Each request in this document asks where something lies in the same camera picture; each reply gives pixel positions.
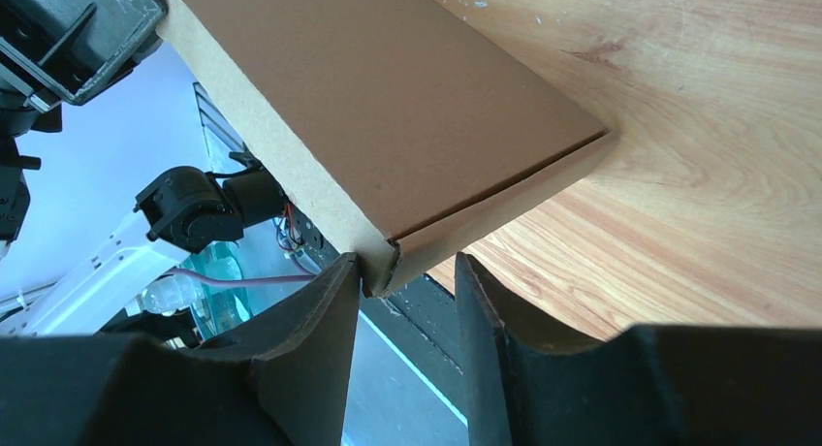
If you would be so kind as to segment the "brown cardboard box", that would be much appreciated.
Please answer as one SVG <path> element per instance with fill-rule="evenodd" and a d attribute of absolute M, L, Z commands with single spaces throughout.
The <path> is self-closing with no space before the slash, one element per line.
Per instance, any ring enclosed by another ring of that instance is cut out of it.
<path fill-rule="evenodd" d="M 617 135 L 435 0 L 165 0 L 159 36 L 383 298 L 589 174 Z"/>

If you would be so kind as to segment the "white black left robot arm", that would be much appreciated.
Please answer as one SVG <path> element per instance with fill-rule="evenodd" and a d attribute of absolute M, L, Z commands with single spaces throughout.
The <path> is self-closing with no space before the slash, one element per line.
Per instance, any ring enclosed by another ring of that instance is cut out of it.
<path fill-rule="evenodd" d="M 31 202 L 17 148 L 30 131 L 57 133 L 63 105 L 82 106 L 161 45 L 163 0 L 1 0 L 1 246 L 17 239 Z M 233 174 L 175 167 L 136 198 L 114 232 L 42 297 L 1 323 L 4 336 L 94 334 L 152 281 L 216 241 L 279 216 L 282 187 L 252 155 Z"/>

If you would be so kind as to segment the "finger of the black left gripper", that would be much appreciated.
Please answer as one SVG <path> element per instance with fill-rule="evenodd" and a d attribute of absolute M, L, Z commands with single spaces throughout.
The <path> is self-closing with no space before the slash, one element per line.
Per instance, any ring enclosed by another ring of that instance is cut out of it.
<path fill-rule="evenodd" d="M 1 0 L 1 83 L 84 105 L 160 47 L 163 0 Z"/>

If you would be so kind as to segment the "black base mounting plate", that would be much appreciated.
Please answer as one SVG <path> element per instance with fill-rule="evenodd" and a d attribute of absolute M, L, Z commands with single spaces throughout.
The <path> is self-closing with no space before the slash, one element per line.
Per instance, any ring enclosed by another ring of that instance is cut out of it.
<path fill-rule="evenodd" d="M 321 269 L 338 252 L 297 207 L 276 218 L 279 243 Z M 362 296 L 360 309 L 410 366 L 417 369 L 457 411 L 465 408 L 463 372 L 454 296 L 424 273 L 385 299 Z"/>

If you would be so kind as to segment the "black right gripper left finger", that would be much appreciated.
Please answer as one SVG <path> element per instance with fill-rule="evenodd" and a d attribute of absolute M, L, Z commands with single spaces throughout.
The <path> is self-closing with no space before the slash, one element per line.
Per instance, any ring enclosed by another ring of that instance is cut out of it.
<path fill-rule="evenodd" d="M 5 337 L 5 445 L 337 445 L 360 305 L 354 253 L 195 349 L 136 334 Z"/>

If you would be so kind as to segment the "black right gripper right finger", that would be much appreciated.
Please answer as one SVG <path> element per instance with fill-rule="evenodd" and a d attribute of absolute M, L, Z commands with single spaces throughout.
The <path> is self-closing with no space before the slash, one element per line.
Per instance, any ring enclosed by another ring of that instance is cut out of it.
<path fill-rule="evenodd" d="M 817 329 L 640 324 L 599 340 L 460 253 L 473 445 L 817 445 Z"/>

